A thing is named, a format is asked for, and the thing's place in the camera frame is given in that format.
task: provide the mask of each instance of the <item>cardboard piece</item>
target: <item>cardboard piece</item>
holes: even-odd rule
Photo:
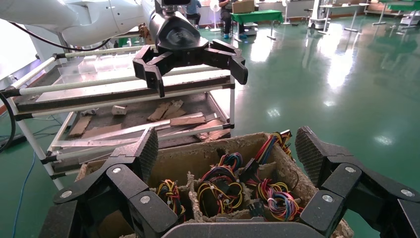
[[[92,129],[86,131],[83,134],[82,139],[105,134],[108,132],[114,132],[118,130],[121,130],[121,124],[104,126],[104,127],[93,127]]]
[[[165,119],[177,118],[177,117],[180,117],[180,116],[182,116],[182,115],[185,115],[186,113],[187,113],[186,111],[184,111],[184,110],[182,110],[182,109],[180,108],[180,109],[178,109],[176,112],[174,112],[174,113],[171,113],[171,114],[167,115],[167,116],[165,117]]]
[[[148,121],[158,121],[162,118],[163,114],[165,114],[166,110],[168,110],[170,103],[161,103],[156,108],[155,112],[151,114],[147,120]]]
[[[212,126],[217,126],[217,125],[223,125],[223,122],[222,122],[219,118],[216,118],[216,119],[214,119],[214,120],[211,120],[211,121],[207,122],[206,124],[199,125],[199,126],[195,127],[194,129],[204,129],[204,128],[209,128],[209,127],[212,127]],[[215,133],[217,133],[217,132],[219,132],[219,131],[220,131],[220,130],[217,130],[217,131],[212,131],[212,132],[210,132],[210,133],[215,134]],[[198,137],[201,141],[205,141],[205,140],[207,140],[207,139],[210,137],[210,134],[209,134],[208,132],[205,132],[205,133],[200,133],[200,134],[198,134],[198,135],[197,135],[197,137]]]
[[[197,123],[204,123],[206,122],[205,117],[198,117],[198,118],[174,118],[170,120],[170,125],[190,125],[190,124],[197,124]]]
[[[238,0],[232,3],[233,13],[249,13],[255,11],[254,0]]]
[[[77,121],[76,125],[73,127],[71,132],[69,133],[69,136],[78,136],[85,132],[86,127],[88,127],[89,122],[91,121],[92,117],[80,117]]]
[[[127,107],[113,106],[112,107],[113,115],[125,115],[127,114]]]
[[[182,104],[184,104],[184,102],[182,100],[179,101],[174,101],[172,100],[172,105],[168,108],[168,110],[165,112],[165,114],[162,117],[162,120],[165,119],[169,119],[169,115],[171,115],[172,113],[176,112],[178,109],[181,108]]]

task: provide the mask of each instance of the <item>black cable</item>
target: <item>black cable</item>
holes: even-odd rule
[[[62,49],[71,50],[71,51],[94,51],[94,50],[97,50],[97,49],[101,48],[102,46],[106,45],[106,44],[108,43],[108,41],[111,39],[111,38],[107,39],[107,40],[106,40],[105,42],[103,42],[100,46],[95,47],[95,48],[92,48],[92,49],[78,49],[78,48],[71,48],[71,47],[66,47],[66,46],[62,46],[62,45],[56,44],[56,43],[51,42],[51,41],[49,41],[49,40],[47,40],[47,39],[44,39],[44,38],[42,38],[42,37],[40,37],[40,36],[37,36],[37,35],[35,35],[34,33],[32,33],[32,32],[30,32],[30,31],[26,30],[25,28],[23,28],[23,27],[19,26],[18,24],[14,23],[14,22],[9,22],[9,23],[10,23],[10,24],[12,24],[12,25],[14,25],[15,27],[17,27],[17,28],[21,29],[22,31],[24,31],[24,32],[28,33],[29,35],[31,35],[31,36],[33,36],[33,37],[37,38],[37,39],[38,39],[38,40],[40,40],[40,41],[43,41],[43,42],[45,42],[45,43],[48,43],[48,44],[50,44],[50,45],[53,45],[53,46],[56,46],[56,47],[59,47],[59,48],[62,48]]]
[[[14,120],[14,114],[13,114],[13,110],[10,107],[9,102],[7,101],[6,97],[3,96],[3,94],[0,92],[0,99],[1,101],[3,101],[4,105],[6,106],[7,112],[9,113],[9,117],[10,117],[10,126],[12,127],[10,130],[10,137],[9,140],[6,142],[6,144],[4,146],[2,146],[0,148],[0,153],[3,152],[7,147],[9,147],[9,145],[13,142],[13,138],[14,135],[16,133],[16,123]]]
[[[290,190],[290,192],[293,192],[293,190],[295,190],[296,186],[299,183],[299,174],[298,174],[298,172],[296,172],[294,170],[291,170],[291,171],[295,172],[295,174],[296,174],[296,184],[293,186],[292,190]]]

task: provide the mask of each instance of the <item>wire bundle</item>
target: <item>wire bundle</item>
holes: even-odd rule
[[[223,192],[220,188],[218,188],[215,184],[204,181],[200,184],[198,188],[198,201],[200,203],[200,207],[203,209],[206,216],[209,216],[209,212],[206,210],[206,207],[204,205],[204,198],[203,194],[206,190],[211,191],[211,193],[214,196],[214,199],[217,202],[218,205],[218,211],[217,214],[221,213],[231,213],[234,209],[238,208],[242,204],[242,186],[238,182],[232,182],[229,185],[229,190],[231,190],[231,187],[236,187],[235,194],[228,194]]]
[[[257,185],[257,198],[263,199],[274,218],[280,221],[292,221],[300,214],[300,207],[295,201],[285,183],[270,184],[270,179],[264,179]]]
[[[172,182],[169,179],[165,181],[160,181],[159,186],[157,187],[156,194],[163,200],[166,200],[168,206],[172,211],[178,216],[178,219],[181,221],[186,220],[185,217],[185,208],[181,205],[179,198],[179,191],[176,182]]]
[[[230,155],[223,155],[220,158],[219,166],[227,165],[232,168],[232,171],[235,172],[242,165],[242,156],[239,153],[232,153]]]
[[[264,145],[261,147],[257,155],[255,156],[255,159],[260,165],[263,165],[267,162],[267,158],[274,146],[274,144],[279,143],[281,146],[281,149],[291,157],[291,150],[289,149],[290,144],[286,144],[286,142],[290,139],[291,134],[289,133],[283,133],[280,134],[278,132],[274,132],[270,135],[268,140],[264,143]]]
[[[206,216],[231,213],[242,204],[242,185],[233,173],[241,167],[242,161],[239,153],[222,155],[219,163],[201,178],[197,195]],[[217,207],[217,212],[209,207]]]

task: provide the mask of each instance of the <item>green floor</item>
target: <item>green floor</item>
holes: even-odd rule
[[[258,36],[240,43],[249,69],[248,84],[237,87],[235,131],[292,130],[308,125],[326,142],[347,147],[367,167],[420,191],[420,40],[418,30],[407,35],[388,25],[372,26],[377,17],[360,16],[361,34],[342,31],[351,19],[333,19],[331,35],[310,35],[300,25],[275,28],[277,41]],[[206,31],[203,36],[219,39]],[[28,120],[33,131],[51,121]],[[0,119],[1,134],[8,133]],[[43,138],[46,149],[52,136]],[[21,184],[31,165],[29,144],[0,154],[0,237],[11,237]],[[56,189],[41,163],[27,183],[17,238],[37,237]],[[345,216],[357,238],[378,237],[357,214]]]

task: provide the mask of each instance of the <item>blue cable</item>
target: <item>blue cable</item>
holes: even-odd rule
[[[61,124],[57,119],[55,119],[55,117],[53,116],[53,115],[51,115],[51,117],[58,123],[58,124],[60,124],[60,125],[63,125],[63,124]]]
[[[17,223],[17,217],[19,216],[20,205],[22,205],[23,189],[25,189],[26,181],[28,181],[29,175],[31,174],[32,169],[34,168],[34,164],[35,164],[35,151],[34,151],[34,158],[32,159],[31,168],[29,169],[29,172],[26,175],[25,181],[23,182],[23,185],[22,185],[22,190],[20,192],[19,204],[17,205],[16,216],[14,218],[12,238],[14,238],[16,234],[16,223]]]

